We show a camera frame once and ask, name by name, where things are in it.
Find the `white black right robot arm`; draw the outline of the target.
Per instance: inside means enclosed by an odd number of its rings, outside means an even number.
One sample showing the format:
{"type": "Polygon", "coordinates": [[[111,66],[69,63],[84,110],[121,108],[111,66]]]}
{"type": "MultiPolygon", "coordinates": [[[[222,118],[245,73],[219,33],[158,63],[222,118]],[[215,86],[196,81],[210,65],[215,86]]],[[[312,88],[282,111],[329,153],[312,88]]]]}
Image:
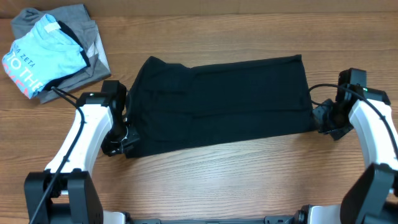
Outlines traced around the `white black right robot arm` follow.
{"type": "Polygon", "coordinates": [[[387,202],[397,193],[397,131],[387,93],[367,86],[366,71],[339,74],[334,101],[318,103],[312,116],[319,133],[339,140],[356,131],[365,171],[339,205],[305,205],[287,223],[397,224],[397,204],[387,202]]]}

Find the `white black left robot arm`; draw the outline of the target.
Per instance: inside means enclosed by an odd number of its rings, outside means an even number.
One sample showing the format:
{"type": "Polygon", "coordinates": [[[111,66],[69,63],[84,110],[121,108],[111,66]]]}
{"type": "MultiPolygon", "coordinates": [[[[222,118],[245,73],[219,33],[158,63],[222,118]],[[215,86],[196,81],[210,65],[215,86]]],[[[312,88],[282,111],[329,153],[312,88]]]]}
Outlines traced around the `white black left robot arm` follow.
{"type": "Polygon", "coordinates": [[[75,107],[75,119],[61,148],[42,172],[24,182],[29,223],[131,223],[127,212],[106,211],[92,181],[99,152],[123,153],[129,131],[123,119],[126,87],[104,81],[101,91],[79,98],[57,87],[52,90],[75,107]]]}

